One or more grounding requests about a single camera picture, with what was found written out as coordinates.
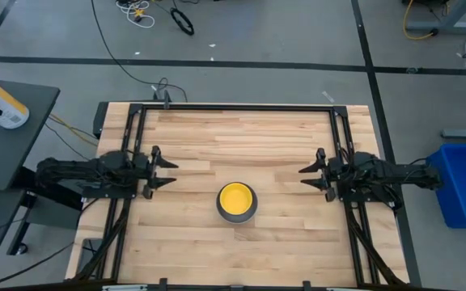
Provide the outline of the black power box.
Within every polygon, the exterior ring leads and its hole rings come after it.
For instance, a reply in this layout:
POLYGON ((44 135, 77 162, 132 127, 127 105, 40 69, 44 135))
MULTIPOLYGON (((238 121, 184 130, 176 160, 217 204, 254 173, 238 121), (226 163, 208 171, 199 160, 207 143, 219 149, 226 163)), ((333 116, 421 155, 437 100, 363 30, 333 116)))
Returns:
POLYGON ((100 102, 96 109, 94 118, 93 118, 93 126, 92 126, 92 134, 93 136, 99 140, 101 133, 104 127, 105 117, 107 115, 108 110, 108 102, 100 102))

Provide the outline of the grey desk leg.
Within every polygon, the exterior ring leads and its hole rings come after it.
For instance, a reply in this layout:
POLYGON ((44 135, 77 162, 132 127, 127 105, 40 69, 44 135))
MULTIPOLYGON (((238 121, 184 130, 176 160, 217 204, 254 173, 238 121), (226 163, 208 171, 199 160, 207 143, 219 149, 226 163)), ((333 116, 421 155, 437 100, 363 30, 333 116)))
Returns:
POLYGON ((466 15, 466 0, 449 0, 448 15, 438 22, 418 22, 408 21, 408 15, 414 0, 409 0, 406 12, 403 18, 404 32, 426 32, 423 38, 435 36, 439 33, 447 34, 466 34, 466 22, 461 21, 466 15))

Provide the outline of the large blue plastic bin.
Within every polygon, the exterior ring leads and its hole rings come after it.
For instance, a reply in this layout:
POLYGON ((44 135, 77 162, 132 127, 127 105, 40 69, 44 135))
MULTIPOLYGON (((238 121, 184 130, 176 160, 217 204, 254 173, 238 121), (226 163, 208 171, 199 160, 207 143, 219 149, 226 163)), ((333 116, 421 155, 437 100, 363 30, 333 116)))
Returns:
POLYGON ((427 158, 443 182, 435 190, 447 226, 466 229, 466 144, 444 144, 427 158))

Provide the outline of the white wipes canister yellow label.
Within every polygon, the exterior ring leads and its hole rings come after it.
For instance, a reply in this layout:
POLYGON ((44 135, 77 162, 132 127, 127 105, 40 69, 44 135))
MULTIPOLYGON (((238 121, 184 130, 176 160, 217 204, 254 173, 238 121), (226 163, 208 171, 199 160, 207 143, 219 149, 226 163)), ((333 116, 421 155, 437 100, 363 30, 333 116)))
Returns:
POLYGON ((0 87, 0 109, 2 110, 0 126, 4 129, 17 129, 28 121, 28 108, 2 87, 0 87))

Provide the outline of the pale grey bowl yellow inside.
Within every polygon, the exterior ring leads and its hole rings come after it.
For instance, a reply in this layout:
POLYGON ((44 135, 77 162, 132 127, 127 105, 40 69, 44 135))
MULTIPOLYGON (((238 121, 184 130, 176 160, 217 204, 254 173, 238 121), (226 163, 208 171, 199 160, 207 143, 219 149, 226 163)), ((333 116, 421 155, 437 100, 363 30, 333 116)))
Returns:
POLYGON ((255 216, 258 197, 245 183, 228 183, 216 196, 216 208, 223 220, 231 224, 244 224, 255 216))

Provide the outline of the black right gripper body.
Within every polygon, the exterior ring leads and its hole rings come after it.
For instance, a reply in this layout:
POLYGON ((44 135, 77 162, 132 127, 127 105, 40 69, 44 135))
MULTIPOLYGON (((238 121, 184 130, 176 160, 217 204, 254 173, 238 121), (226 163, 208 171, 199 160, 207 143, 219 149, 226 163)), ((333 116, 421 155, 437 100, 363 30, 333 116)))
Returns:
POLYGON ((321 182, 320 189, 325 190, 325 199, 327 202, 332 202, 337 198, 335 189, 332 186, 332 183, 336 180, 334 176, 336 175, 334 171, 339 166, 339 158, 326 158, 326 153, 324 148, 319 148, 316 151, 316 164, 319 170, 321 170, 321 182))

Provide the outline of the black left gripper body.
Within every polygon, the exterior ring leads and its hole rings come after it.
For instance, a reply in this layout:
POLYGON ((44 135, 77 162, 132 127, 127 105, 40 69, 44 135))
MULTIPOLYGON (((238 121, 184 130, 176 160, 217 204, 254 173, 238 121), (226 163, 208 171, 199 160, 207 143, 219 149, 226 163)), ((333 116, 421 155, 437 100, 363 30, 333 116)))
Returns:
POLYGON ((143 175, 146 178, 146 184, 143 187, 142 195, 148 200, 152 198, 154 190, 158 188, 156 169, 160 167, 161 160, 161 150, 157 145, 152 147, 150 157, 146 154, 142 155, 143 175))

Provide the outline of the black aluminium table frame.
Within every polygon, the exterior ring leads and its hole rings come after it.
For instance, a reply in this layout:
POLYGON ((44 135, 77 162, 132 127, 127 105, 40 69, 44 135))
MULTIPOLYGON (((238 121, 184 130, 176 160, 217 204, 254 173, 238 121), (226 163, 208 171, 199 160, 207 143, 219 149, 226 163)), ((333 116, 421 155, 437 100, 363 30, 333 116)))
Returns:
POLYGON ((171 285, 355 286, 375 269, 352 247, 339 200, 301 183, 299 170, 324 148, 377 154, 369 109, 346 105, 178 103, 146 112, 142 150, 158 146, 176 178, 130 206, 121 256, 104 274, 121 283, 171 285), (250 186, 255 216, 223 220, 216 196, 228 183, 250 186))

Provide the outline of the black desk stand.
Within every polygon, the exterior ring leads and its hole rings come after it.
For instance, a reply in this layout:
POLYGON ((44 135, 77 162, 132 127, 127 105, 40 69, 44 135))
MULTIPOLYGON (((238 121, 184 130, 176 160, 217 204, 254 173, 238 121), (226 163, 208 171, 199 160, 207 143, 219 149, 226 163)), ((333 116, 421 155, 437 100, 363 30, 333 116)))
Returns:
POLYGON ((6 252, 8 255, 22 255, 28 251, 23 239, 31 224, 76 228, 83 207, 82 197, 77 192, 58 183, 46 188, 38 186, 36 173, 26 167, 19 169, 12 187, 24 190, 20 205, 26 211, 6 252))

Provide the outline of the dark grey side table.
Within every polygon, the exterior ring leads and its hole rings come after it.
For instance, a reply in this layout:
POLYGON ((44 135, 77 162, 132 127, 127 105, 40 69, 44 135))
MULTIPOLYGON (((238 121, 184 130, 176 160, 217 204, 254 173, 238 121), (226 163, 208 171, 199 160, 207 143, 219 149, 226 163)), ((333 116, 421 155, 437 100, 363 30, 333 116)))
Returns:
POLYGON ((0 87, 23 103, 30 112, 27 122, 17 129, 4 129, 0 126, 0 191, 3 191, 14 183, 53 110, 60 89, 3 80, 0 80, 0 87))

